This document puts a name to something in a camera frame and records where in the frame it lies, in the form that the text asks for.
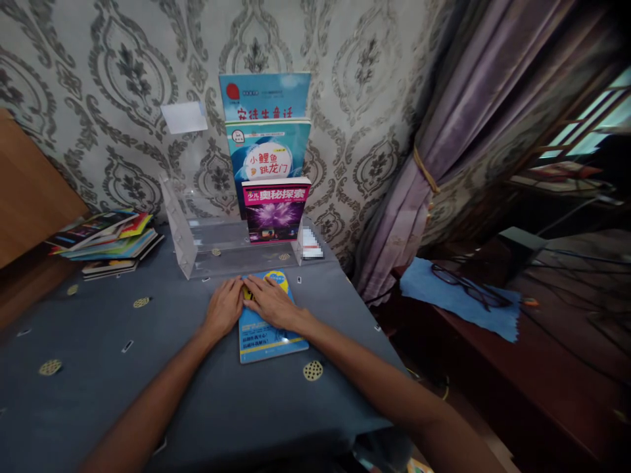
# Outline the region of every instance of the white card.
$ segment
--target white card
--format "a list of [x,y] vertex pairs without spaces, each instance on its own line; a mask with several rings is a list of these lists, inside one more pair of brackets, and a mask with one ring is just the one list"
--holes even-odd
[[206,112],[201,102],[162,105],[160,109],[172,135],[208,129]]

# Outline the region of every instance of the stack of books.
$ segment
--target stack of books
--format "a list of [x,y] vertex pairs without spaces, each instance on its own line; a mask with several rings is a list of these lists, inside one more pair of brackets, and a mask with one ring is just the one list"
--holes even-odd
[[241,219],[250,243],[296,240],[310,181],[302,176],[311,74],[219,77]]
[[83,279],[92,281],[135,271],[140,261],[164,239],[149,226],[153,215],[133,210],[112,210],[73,223],[46,243],[51,255],[88,261]]

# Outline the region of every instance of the wooden furniture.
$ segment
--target wooden furniture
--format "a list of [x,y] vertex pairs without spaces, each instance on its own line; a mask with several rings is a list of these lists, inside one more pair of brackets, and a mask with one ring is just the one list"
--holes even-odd
[[0,329],[76,268],[46,238],[88,209],[11,114],[0,109]]
[[0,109],[0,267],[85,212],[81,198]]
[[[631,253],[631,235],[605,231],[560,238],[548,248],[611,258]],[[490,263],[484,271],[477,271],[486,282],[493,282],[493,274],[502,272],[504,266],[498,263],[502,258],[497,255],[487,254]],[[549,251],[538,259],[558,267],[624,270],[619,265],[585,262]],[[405,267],[396,268],[393,274],[401,277],[404,271]],[[415,362],[421,366],[431,363],[448,374],[514,454],[523,473],[601,471],[619,462],[621,456],[628,457],[620,449],[631,445],[629,424],[620,417],[628,412],[624,395],[629,391],[587,364],[629,382],[631,360],[623,346],[629,333],[625,337],[618,330],[612,335],[619,337],[616,343],[622,348],[618,347],[603,335],[602,327],[595,327],[599,309],[573,294],[613,311],[629,311],[631,302],[614,298],[611,291],[628,297],[631,277],[547,268],[532,268],[527,273],[508,287],[536,298],[540,306],[525,308],[531,318],[520,314],[515,344],[400,293],[378,308],[378,320],[386,332],[396,331],[391,340]]]

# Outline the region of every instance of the forearm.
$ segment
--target forearm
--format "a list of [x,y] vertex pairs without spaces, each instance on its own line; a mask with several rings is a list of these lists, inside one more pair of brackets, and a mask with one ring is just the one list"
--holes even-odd
[[441,473],[503,472],[476,432],[439,397],[335,329],[306,317],[296,330],[334,363]]
[[196,334],[107,432],[81,471],[142,471],[195,371],[216,342],[211,336]]

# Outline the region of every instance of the blue tablecloth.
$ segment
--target blue tablecloth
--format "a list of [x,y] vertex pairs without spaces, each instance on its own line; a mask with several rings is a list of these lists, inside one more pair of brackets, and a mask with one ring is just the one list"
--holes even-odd
[[[3,332],[0,471],[75,471],[190,339],[222,278],[187,281],[173,251],[168,235],[134,273],[89,282],[77,274]],[[307,263],[283,269],[296,304],[405,372],[335,257]],[[73,284],[78,291],[68,296]],[[152,300],[134,309],[143,297]],[[25,328],[32,331],[17,338]],[[41,376],[50,359],[63,369]],[[302,369],[313,360],[324,373],[310,382]],[[216,470],[348,448],[356,435],[390,425],[313,347],[241,365],[235,328],[201,365],[166,432],[167,447],[147,470]]]

